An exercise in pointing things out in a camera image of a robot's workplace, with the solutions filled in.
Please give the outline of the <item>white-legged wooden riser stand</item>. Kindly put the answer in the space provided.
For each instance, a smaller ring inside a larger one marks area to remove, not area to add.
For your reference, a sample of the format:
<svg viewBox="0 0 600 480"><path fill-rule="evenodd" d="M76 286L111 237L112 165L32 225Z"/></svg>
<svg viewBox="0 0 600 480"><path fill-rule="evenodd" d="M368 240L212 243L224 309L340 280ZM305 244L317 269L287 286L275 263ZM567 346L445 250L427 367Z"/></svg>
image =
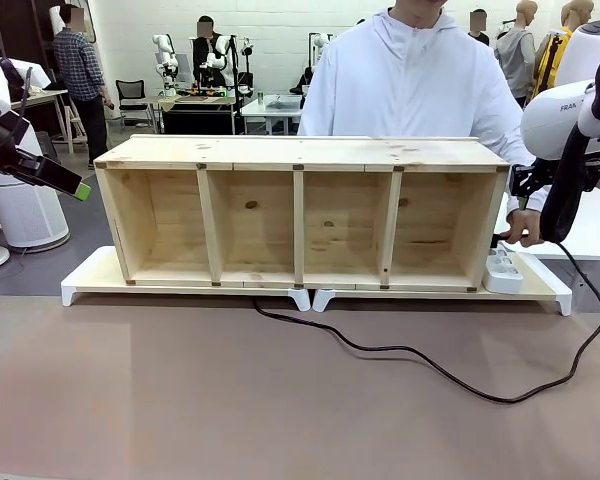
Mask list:
<svg viewBox="0 0 600 480"><path fill-rule="evenodd" d="M493 293L483 286L475 292L422 292L396 290L317 289L312 309L324 312L334 298L400 299L400 300L462 300L462 301L553 301L562 316L572 312L572 290L535 256L511 253L514 265L521 271L523 284L517 294Z"/></svg>
<svg viewBox="0 0 600 480"><path fill-rule="evenodd" d="M61 300L64 307L70 307L79 294L148 294L148 295L228 295L249 297L289 297L301 312L312 308L309 291L294 283L230 280L222 286L185 286L141 281L133 284L122 275L114 246L96 249L86 260L74 269L61 284Z"/></svg>

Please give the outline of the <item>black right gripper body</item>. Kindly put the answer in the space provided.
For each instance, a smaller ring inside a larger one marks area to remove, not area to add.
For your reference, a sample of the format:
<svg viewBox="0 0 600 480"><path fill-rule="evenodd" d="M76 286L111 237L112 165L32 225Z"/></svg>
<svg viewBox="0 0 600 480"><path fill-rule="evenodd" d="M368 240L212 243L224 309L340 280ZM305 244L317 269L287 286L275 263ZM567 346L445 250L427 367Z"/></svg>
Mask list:
<svg viewBox="0 0 600 480"><path fill-rule="evenodd" d="M581 157L551 162L544 184L573 193L591 192L599 181L600 158Z"/></svg>

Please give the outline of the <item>person in plaid shirt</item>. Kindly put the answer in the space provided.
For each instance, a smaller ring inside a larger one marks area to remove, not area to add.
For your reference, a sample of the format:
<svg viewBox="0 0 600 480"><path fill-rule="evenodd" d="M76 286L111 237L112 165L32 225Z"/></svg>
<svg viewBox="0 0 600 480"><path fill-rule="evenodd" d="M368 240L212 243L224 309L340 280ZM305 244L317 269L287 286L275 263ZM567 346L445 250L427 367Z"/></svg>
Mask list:
<svg viewBox="0 0 600 480"><path fill-rule="evenodd" d="M108 151L104 108L112 108L113 103L96 52L83 34L84 10L62 4L59 17L64 27L54 37L54 55L61 79L84 126L88 168L93 170L94 161Z"/></svg>

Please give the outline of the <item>black-draped background table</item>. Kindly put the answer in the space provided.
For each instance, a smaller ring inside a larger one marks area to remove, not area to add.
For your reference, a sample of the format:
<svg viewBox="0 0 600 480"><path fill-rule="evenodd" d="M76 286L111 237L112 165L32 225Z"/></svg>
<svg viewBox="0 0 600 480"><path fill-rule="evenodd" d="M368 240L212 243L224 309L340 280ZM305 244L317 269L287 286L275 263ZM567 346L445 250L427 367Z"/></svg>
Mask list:
<svg viewBox="0 0 600 480"><path fill-rule="evenodd" d="M166 135L242 135L246 130L235 97L162 97L157 105Z"/></svg>

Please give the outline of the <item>black office chair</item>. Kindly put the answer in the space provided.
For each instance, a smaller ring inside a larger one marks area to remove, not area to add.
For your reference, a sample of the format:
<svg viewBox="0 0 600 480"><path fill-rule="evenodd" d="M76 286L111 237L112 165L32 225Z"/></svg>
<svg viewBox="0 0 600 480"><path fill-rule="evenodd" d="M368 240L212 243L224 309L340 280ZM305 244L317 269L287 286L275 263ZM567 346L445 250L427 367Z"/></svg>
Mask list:
<svg viewBox="0 0 600 480"><path fill-rule="evenodd" d="M124 81L116 80L115 86L119 99L119 111L121 126L126 125L126 114L143 112L147 124L155 126L153 105L145 93L145 82L143 80Z"/></svg>

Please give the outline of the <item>white background table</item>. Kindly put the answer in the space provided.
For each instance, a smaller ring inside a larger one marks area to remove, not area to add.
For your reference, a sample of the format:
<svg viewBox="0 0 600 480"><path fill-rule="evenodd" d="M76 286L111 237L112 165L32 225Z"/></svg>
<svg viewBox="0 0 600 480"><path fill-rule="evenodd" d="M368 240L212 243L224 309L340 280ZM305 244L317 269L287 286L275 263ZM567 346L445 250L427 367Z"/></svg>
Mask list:
<svg viewBox="0 0 600 480"><path fill-rule="evenodd" d="M247 120L262 118L266 135L273 135L274 125L282 122L282 132L287 136L291 132L291 124L301 117L303 99L302 95L265 94L244 105L240 113Z"/></svg>

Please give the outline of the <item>person's left forearm white sleeve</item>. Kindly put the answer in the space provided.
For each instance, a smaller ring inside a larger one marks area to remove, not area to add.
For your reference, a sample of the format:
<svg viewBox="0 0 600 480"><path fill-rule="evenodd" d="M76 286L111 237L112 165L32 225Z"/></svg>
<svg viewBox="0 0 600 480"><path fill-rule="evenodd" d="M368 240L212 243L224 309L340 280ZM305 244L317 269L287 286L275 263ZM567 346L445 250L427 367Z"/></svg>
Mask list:
<svg viewBox="0 0 600 480"><path fill-rule="evenodd" d="M484 118L483 125L478 128L478 138L484 146L510 165L531 166L535 157L524 145L520 130L522 110L517 104L515 107L513 114L490 115ZM509 194L507 212L512 213L514 210L541 212L548 193L548 187L541 187L530 195L524 206L516 197Z"/></svg>

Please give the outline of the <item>grey-hooded mannequin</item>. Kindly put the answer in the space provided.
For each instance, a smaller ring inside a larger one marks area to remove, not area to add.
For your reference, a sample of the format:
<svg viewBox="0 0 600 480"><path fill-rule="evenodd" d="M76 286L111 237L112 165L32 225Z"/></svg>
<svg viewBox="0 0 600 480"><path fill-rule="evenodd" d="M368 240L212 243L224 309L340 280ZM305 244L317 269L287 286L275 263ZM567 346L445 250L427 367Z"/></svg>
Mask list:
<svg viewBox="0 0 600 480"><path fill-rule="evenodd" d="M533 91L535 48L528 30L538 6L534 0L520 0L516 5L513 27L496 41L495 56L516 102L524 107Z"/></svg>

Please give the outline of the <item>person in black vest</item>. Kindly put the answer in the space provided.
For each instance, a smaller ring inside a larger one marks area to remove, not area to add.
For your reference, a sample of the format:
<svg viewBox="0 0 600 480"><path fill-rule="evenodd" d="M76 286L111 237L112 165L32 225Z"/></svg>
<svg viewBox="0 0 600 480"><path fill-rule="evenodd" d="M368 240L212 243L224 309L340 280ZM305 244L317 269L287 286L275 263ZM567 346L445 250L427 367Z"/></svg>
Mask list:
<svg viewBox="0 0 600 480"><path fill-rule="evenodd" d="M192 39L194 85L200 90L233 86L232 37L215 31L214 20L203 15Z"/></svg>

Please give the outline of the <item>person in white hoodie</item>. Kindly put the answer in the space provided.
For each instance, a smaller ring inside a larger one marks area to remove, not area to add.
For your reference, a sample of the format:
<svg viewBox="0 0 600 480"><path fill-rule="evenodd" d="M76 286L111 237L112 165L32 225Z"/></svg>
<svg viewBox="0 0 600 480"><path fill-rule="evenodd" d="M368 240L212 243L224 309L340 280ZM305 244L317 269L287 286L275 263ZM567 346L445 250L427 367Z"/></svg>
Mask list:
<svg viewBox="0 0 600 480"><path fill-rule="evenodd" d="M395 0L332 40L299 135L479 140L484 118L521 109L493 51L455 23L446 2Z"/></svg>

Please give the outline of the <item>white power strip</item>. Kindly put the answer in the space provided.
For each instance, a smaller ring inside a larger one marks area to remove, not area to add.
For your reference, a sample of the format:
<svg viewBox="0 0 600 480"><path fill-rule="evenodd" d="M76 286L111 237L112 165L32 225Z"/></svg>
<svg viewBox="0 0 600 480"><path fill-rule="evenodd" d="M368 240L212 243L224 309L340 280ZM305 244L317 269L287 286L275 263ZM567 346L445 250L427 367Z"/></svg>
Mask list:
<svg viewBox="0 0 600 480"><path fill-rule="evenodd" d="M522 289L523 275L499 244L489 250L482 283L487 291L496 294L516 295Z"/></svg>

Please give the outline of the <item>white cylindrical air purifier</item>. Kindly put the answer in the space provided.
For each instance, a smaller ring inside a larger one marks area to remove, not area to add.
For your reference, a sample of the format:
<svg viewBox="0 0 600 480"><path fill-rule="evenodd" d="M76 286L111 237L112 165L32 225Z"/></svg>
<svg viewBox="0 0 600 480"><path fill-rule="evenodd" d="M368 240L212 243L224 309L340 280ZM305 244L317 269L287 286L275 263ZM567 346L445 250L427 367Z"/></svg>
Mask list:
<svg viewBox="0 0 600 480"><path fill-rule="evenodd" d="M58 193L0 173L0 224L9 247L35 253L70 238Z"/></svg>

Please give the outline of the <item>person in black top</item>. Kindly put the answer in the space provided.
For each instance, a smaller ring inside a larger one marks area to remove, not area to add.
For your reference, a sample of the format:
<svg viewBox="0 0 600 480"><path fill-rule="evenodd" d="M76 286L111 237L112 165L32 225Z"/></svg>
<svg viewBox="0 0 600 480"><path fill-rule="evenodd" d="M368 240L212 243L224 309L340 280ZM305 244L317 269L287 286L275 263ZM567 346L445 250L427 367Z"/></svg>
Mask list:
<svg viewBox="0 0 600 480"><path fill-rule="evenodd" d="M487 12L478 8L470 13L470 25L468 34L475 40L489 46L490 39L486 34Z"/></svg>

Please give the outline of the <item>four-compartment pine wood shelf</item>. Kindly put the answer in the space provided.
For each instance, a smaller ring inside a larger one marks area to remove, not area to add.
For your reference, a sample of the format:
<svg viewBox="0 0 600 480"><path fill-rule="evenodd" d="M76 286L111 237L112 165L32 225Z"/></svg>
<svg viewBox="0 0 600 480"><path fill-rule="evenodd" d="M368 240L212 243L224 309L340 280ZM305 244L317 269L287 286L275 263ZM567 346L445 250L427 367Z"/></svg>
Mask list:
<svg viewBox="0 0 600 480"><path fill-rule="evenodd" d="M470 138L135 135L95 172L134 286L469 292L509 167Z"/></svg>

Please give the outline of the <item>person's left hand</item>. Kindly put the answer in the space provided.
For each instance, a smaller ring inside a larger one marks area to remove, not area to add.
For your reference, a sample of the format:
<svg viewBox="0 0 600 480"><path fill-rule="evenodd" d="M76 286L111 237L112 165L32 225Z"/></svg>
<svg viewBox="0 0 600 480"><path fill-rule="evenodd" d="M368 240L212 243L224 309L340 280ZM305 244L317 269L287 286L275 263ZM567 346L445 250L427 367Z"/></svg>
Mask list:
<svg viewBox="0 0 600 480"><path fill-rule="evenodd" d="M507 243L519 243L525 248L542 244L540 218L541 214L535 210L513 210L507 216L509 229L501 236Z"/></svg>

